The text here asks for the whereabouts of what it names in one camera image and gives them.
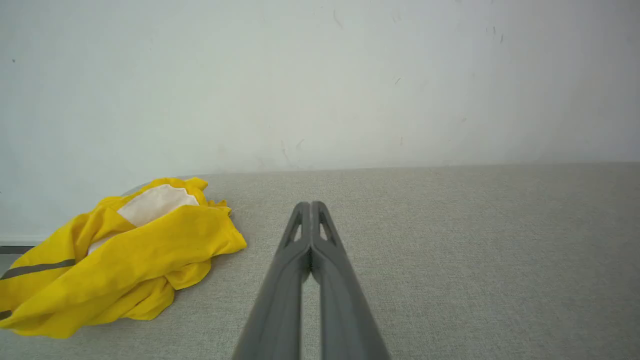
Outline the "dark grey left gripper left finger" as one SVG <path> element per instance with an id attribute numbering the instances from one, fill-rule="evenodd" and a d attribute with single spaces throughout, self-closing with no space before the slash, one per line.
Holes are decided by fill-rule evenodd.
<path id="1" fill-rule="evenodd" d="M 311 205 L 295 205 L 233 352 L 234 360 L 299 360 L 302 285 L 310 273 Z"/>

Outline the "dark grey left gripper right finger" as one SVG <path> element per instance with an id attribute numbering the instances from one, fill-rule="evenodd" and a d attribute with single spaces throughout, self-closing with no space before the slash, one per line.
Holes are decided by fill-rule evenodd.
<path id="1" fill-rule="evenodd" d="M 323 360 L 391 358 L 329 208 L 311 203 L 311 273 L 320 287 Z"/>

